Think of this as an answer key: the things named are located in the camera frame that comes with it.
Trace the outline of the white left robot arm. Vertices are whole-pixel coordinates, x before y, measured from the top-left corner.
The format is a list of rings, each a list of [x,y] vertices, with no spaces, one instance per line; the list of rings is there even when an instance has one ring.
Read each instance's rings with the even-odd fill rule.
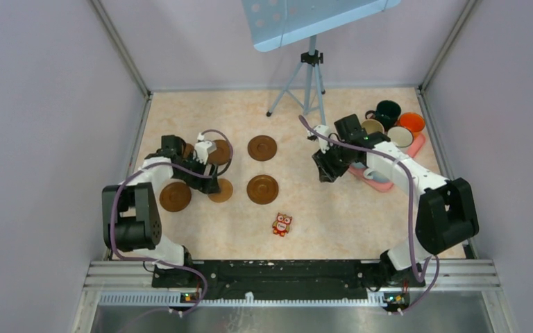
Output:
[[[160,147],[148,154],[140,168],[101,194],[103,241],[120,259],[153,262],[168,268],[169,279],[179,287],[194,280],[195,269],[187,261],[187,249],[162,232],[157,199],[166,182],[178,182],[204,194],[220,191],[218,167],[209,163],[217,145],[199,135],[190,152],[175,135],[161,138]]]

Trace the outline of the light brown coaster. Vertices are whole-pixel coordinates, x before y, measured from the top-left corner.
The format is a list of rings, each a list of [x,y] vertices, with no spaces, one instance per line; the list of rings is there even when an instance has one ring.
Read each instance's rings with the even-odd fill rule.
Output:
[[[224,203],[231,198],[233,194],[233,185],[225,178],[219,178],[218,185],[219,192],[208,194],[208,198],[214,203]]]

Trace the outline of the red owl figure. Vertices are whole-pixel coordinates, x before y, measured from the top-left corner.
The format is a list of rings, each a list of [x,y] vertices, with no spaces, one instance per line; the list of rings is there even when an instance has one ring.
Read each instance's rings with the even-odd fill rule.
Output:
[[[273,234],[276,234],[280,237],[284,237],[286,234],[289,233],[292,221],[292,216],[278,213],[275,221],[271,226]]]

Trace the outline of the dark brown coaster front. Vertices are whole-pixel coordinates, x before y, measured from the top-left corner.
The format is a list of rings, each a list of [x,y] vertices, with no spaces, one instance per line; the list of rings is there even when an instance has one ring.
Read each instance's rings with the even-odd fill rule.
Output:
[[[248,181],[246,193],[252,202],[258,205],[268,205],[277,199],[279,185],[272,176],[262,174]]]

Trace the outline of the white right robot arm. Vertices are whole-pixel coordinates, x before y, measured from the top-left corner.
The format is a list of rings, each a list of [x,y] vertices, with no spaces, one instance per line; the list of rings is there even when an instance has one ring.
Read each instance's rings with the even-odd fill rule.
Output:
[[[321,182],[334,182],[359,162],[407,194],[407,238],[380,257],[379,276],[385,284],[399,285],[407,270],[413,270],[415,278],[421,280],[432,256],[480,231],[467,180],[451,180],[421,166],[384,133],[368,134],[354,114],[336,121],[335,131],[323,124],[311,127],[303,116],[298,119],[310,132],[309,139],[319,144],[312,159]]]

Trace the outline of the dark brown wooden coaster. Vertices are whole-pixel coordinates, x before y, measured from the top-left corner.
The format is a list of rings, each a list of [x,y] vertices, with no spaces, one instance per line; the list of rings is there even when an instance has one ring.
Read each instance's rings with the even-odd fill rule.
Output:
[[[259,162],[271,160],[277,153],[276,141],[268,135],[258,135],[252,138],[247,145],[249,156]]]

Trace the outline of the dark brown ridged coaster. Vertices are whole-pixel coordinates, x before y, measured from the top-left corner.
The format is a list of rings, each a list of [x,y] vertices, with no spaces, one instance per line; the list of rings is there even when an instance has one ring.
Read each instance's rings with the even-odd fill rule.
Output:
[[[216,150],[209,155],[208,164],[214,164],[217,166],[227,164],[231,152],[228,142],[224,139],[216,139],[213,142],[215,143]]]

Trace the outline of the pink tray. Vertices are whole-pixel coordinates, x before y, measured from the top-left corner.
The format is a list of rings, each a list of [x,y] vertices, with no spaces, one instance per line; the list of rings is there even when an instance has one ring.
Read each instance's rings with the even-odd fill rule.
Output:
[[[412,145],[406,150],[406,154],[410,156],[411,158],[414,158],[418,155],[418,152],[424,147],[427,139],[424,134],[420,134],[416,139],[414,139],[414,142]],[[356,167],[356,164],[351,165],[348,168],[348,172],[355,176],[358,180],[361,180],[365,184],[369,185],[370,187],[374,188],[378,192],[387,192],[393,187],[393,183],[390,182],[387,178],[385,178],[380,173],[378,174],[379,177],[376,181],[374,180],[367,180],[363,177],[363,170],[366,170],[364,167]]]

